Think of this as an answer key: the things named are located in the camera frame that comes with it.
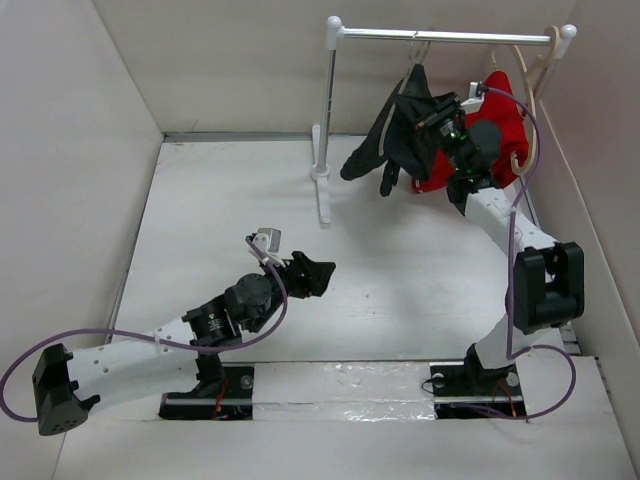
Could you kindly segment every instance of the red garment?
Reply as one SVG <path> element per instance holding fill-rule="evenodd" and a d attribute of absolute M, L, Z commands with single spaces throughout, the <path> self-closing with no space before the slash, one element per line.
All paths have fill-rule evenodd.
<path fill-rule="evenodd" d="M 513 94 L 509 77 L 504 72 L 493 72 L 487 78 L 485 85 Z M 520 165 L 525 162 L 529 155 L 529 142 L 522 124 L 522 117 L 513 100 L 487 92 L 480 110 L 466 116 L 465 123 L 467 128 L 478 120 L 490 120 L 498 125 L 500 132 L 502 132 L 502 143 L 500 144 L 502 154 L 493 164 L 491 170 L 498 184 L 504 188 L 516 179 L 516 175 L 511 171 L 511 153 L 516 152 Z M 453 167 L 447 158 L 438 150 L 431 178 L 425 182 L 411 179 L 413 191 L 424 193 L 444 188 L 447 186 L 447 180 L 453 172 Z"/>

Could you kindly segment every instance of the black garment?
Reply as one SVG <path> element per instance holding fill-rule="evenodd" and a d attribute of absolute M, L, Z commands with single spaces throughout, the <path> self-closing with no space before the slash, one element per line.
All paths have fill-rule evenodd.
<path fill-rule="evenodd" d="M 387 162 L 380 184 L 380 195 L 383 197 L 388 196 L 393 186 L 398 183 L 400 168 L 417 180 L 428 180 L 428 166 L 433 165 L 438 151 L 435 142 L 424 137 L 418 138 L 415 124 L 401 115 L 396 108 L 384 139 L 384 155 L 378 155 L 380 136 L 401 84 L 402 81 L 396 85 L 387 99 L 367 138 L 351 154 L 340 170 L 340 176 L 350 181 L 366 175 Z M 432 97 L 422 65 L 414 65 L 403 95 L 416 98 Z"/>

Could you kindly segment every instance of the white table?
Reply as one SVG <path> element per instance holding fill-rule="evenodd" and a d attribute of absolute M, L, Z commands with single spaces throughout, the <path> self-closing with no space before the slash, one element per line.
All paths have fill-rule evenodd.
<path fill-rule="evenodd" d="M 533 425 L 433 421 L 432 400 L 417 390 L 428 365 L 381 362 L 462 358 L 502 316 L 506 260 L 444 192 L 414 195 L 405 177 L 383 199 L 380 171 L 342 181 L 341 163 L 360 141 L 330 142 L 330 229 L 318 223 L 310 141 L 163 145 L 118 328 L 163 324 L 258 271 L 244 237 L 262 226 L 283 231 L 284 257 L 302 250 L 337 269 L 322 298 L 290 302 L 272 337 L 223 355 L 300 362 L 258 365 L 256 420 L 143 422 L 156 418 L 158 399 L 133 402 L 67 435 L 56 480 L 633 478 L 592 359 L 579 359 L 569 404 Z M 557 332 L 544 340 L 562 344 Z M 381 363 L 372 364 L 367 388 L 341 381 L 332 364 L 301 363 L 337 361 Z M 530 412 L 561 396 L 562 362 L 547 354 L 519 360 Z M 391 384 L 388 365 L 404 368 L 404 377 Z M 333 387 L 313 389 L 320 377 Z M 384 422 L 343 414 L 345 398 L 350 409 L 377 412 L 368 403 L 378 397 L 410 414 Z"/>

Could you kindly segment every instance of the white rack foot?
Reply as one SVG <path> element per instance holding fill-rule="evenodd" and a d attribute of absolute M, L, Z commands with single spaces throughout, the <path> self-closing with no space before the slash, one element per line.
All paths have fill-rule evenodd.
<path fill-rule="evenodd" d="M 311 168 L 311 178 L 316 182 L 316 196 L 318 198 L 318 214 L 320 223 L 324 227 L 331 226 L 331 204 L 329 198 L 329 169 L 319 175 L 316 171 L 318 155 L 320 152 L 320 125 L 311 127 L 311 138 L 313 140 L 313 167 Z"/>

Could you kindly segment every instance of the wall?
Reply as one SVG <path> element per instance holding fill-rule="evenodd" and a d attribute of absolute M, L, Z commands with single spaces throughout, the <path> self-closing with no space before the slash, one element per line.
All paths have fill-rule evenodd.
<path fill-rule="evenodd" d="M 329 15 L 356 27 L 541 34 L 562 25 L 575 0 L 94 3 L 161 130 L 309 132 L 320 119 Z M 434 91 L 468 92 L 486 52 L 434 45 L 425 63 Z M 369 129 L 407 55 L 405 42 L 342 43 L 335 131 Z"/>
<path fill-rule="evenodd" d="M 89 0 L 0 1 L 0 65 L 4 372 L 55 332 L 106 325 L 162 137 Z M 25 415 L 34 363 L 9 383 Z M 40 480 L 62 438 L 0 415 L 0 443 L 2 478 Z"/>
<path fill-rule="evenodd" d="M 543 98 L 543 181 L 534 189 L 543 226 L 585 250 L 586 310 L 574 324 L 584 351 L 600 358 L 637 470 L 639 16 L 634 1 L 578 2 L 569 19 L 578 35 Z"/>

